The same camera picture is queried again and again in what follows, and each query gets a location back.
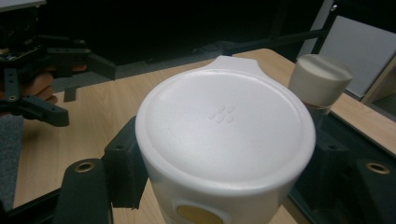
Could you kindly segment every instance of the yellow label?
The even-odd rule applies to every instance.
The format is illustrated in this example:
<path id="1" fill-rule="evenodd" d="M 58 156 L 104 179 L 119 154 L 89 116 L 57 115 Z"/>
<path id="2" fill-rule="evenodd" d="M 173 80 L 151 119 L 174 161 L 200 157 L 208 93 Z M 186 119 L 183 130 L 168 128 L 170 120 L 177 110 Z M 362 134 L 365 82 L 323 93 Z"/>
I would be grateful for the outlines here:
<path id="1" fill-rule="evenodd" d="M 177 212 L 194 224 L 223 224 L 221 218 L 203 208 L 181 205 L 177 208 Z"/>

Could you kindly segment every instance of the wooden surface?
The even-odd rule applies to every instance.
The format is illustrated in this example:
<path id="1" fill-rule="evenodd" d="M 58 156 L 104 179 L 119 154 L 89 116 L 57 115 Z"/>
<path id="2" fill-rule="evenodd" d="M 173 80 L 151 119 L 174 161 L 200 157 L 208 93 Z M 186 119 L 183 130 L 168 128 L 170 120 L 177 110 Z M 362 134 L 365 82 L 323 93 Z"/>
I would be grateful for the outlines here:
<path id="1" fill-rule="evenodd" d="M 294 64 L 269 49 L 235 55 L 256 59 L 270 77 L 288 85 Z M 57 128 L 26 120 L 14 206 L 27 203 L 61 186 L 64 170 L 73 162 L 101 158 L 106 145 L 133 117 L 144 97 L 166 78 L 213 60 L 127 77 L 78 89 L 77 100 L 58 103 L 69 111 L 70 125 Z M 57 94 L 63 99 L 63 93 Z M 367 106 L 343 95 L 334 113 L 379 144 L 396 152 L 396 125 Z M 116 224 L 161 224 L 163 218 L 148 182 L 139 210 L 113 209 Z M 282 205 L 271 223 L 296 223 Z"/>

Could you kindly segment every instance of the white panel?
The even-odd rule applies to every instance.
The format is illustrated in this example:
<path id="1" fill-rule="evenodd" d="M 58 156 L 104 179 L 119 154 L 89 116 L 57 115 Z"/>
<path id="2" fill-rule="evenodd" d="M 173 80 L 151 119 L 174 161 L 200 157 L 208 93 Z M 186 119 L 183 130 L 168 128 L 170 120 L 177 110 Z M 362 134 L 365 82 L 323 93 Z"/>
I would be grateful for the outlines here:
<path id="1" fill-rule="evenodd" d="M 0 0 L 0 12 L 46 4 L 45 0 Z"/>
<path id="2" fill-rule="evenodd" d="M 354 74 L 347 89 L 358 98 L 396 52 L 396 34 L 337 16 L 320 53 L 333 56 L 348 65 Z"/>

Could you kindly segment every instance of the person's hand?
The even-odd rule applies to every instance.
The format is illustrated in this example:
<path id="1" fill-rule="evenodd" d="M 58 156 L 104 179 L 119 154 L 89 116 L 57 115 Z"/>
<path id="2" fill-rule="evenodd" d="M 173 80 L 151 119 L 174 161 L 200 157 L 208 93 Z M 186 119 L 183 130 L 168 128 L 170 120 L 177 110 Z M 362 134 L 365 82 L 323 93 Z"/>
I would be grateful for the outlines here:
<path id="1" fill-rule="evenodd" d="M 87 65 L 79 65 L 73 67 L 73 71 L 84 71 L 87 69 Z M 53 81 L 53 76 L 50 71 L 55 71 L 55 67 L 48 67 L 45 71 L 40 72 L 33 81 L 30 83 L 21 85 L 21 96 L 33 95 L 44 101 L 47 101 L 51 104 L 56 104 L 58 102 L 58 98 L 53 95 L 55 93 L 55 89 L 51 86 Z M 4 84 L 1 81 L 0 85 L 0 100 L 4 100 L 6 98 L 4 91 Z"/>

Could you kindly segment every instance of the dark wall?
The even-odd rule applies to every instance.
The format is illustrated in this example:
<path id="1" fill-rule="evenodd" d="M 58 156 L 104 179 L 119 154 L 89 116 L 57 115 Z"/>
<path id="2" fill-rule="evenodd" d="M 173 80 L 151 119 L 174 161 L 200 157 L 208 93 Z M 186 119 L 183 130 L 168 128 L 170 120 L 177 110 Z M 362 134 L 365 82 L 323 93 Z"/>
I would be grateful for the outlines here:
<path id="1" fill-rule="evenodd" d="M 396 1 L 336 0 L 338 15 L 396 33 Z"/>
<path id="2" fill-rule="evenodd" d="M 279 2 L 48 0 L 39 9 L 38 31 L 85 39 L 96 54 L 117 64 L 132 63 L 189 54 L 217 41 L 266 38 Z M 320 6 L 316 0 L 290 1 L 282 32 L 309 30 Z"/>

